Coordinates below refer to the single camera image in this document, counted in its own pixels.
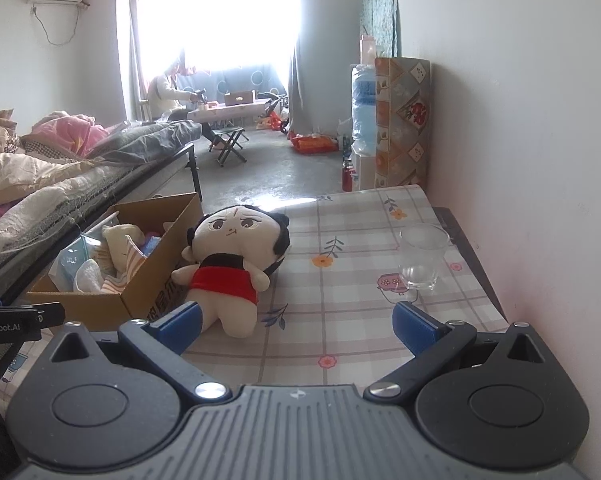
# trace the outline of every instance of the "red shirt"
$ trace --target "red shirt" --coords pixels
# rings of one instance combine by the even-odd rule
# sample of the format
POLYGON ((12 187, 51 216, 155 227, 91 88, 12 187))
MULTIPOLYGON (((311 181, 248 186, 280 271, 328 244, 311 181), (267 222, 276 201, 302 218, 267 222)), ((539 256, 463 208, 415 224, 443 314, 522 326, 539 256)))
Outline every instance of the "red shirt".
POLYGON ((254 304, 258 303, 258 294, 252 286, 249 272, 244 269, 217 266, 199 267, 194 272, 189 288, 211 290, 228 296, 244 298, 254 304))

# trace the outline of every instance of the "white wall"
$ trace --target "white wall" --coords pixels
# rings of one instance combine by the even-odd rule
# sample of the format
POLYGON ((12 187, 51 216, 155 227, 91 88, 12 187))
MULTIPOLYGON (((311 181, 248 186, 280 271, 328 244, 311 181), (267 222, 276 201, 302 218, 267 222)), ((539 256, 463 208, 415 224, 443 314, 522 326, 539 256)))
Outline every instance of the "white wall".
MULTIPOLYGON (((77 38, 64 46, 48 44, 30 10, 26 0, 0 0, 0 109, 14 108, 21 135, 53 110, 82 111, 77 38)), ((39 6, 38 15, 50 40, 69 39, 76 7, 39 6)))
POLYGON ((399 6, 402 54, 436 64, 428 196, 585 397, 601 479, 601 0, 399 6))
POLYGON ((116 29, 116 0, 90 3, 78 36, 82 45, 85 108, 103 124, 126 119, 120 82, 116 29))

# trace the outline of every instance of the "checkered tablecloth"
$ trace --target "checkered tablecloth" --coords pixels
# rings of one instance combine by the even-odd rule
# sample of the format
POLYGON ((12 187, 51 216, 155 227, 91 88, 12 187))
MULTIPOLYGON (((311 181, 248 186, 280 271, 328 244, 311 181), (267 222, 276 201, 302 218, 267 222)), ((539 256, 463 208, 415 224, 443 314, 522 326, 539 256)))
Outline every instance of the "checkered tablecloth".
POLYGON ((443 322, 463 319, 483 332, 507 328, 453 245, 434 290, 417 295, 401 282, 401 228, 438 223, 420 187, 321 196, 284 212, 292 246, 270 289, 260 294, 253 336, 231 338, 216 323, 183 355, 233 388, 367 386, 412 357, 391 326, 392 308, 402 300, 443 322))

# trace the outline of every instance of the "power cord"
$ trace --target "power cord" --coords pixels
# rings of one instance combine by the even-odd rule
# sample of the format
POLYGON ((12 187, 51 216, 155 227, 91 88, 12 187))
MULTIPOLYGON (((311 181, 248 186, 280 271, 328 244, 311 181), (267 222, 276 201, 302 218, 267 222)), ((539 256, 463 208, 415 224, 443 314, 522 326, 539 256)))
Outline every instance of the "power cord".
POLYGON ((50 40, 50 35, 47 34, 47 29, 45 28, 45 24, 38 17, 38 13, 36 11, 36 7, 34 7, 32 9, 32 12, 34 13, 34 16, 36 17, 36 19, 40 23, 40 26, 42 27, 42 30, 45 31, 45 36, 47 37, 47 43, 49 43, 50 45, 53 45, 53 46, 63 46, 63 45, 68 44, 71 40, 74 39, 74 36, 76 35, 76 28, 78 27, 78 17, 80 16, 80 8, 78 6, 76 6, 76 23, 74 23, 74 32, 72 33, 71 38, 69 38, 64 43, 54 43, 52 40, 50 40))

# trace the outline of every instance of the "plastic bottle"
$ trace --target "plastic bottle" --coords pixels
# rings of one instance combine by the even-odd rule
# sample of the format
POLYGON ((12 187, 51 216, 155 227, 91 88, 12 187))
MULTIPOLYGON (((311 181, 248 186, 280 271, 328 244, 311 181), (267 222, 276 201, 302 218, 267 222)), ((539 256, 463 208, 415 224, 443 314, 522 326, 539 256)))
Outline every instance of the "plastic bottle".
POLYGON ((376 71, 373 66, 357 65, 352 70, 352 120, 354 149, 373 155, 376 152, 376 71))
POLYGON ((376 41, 373 36, 361 36, 361 65, 373 65, 376 59, 376 41))

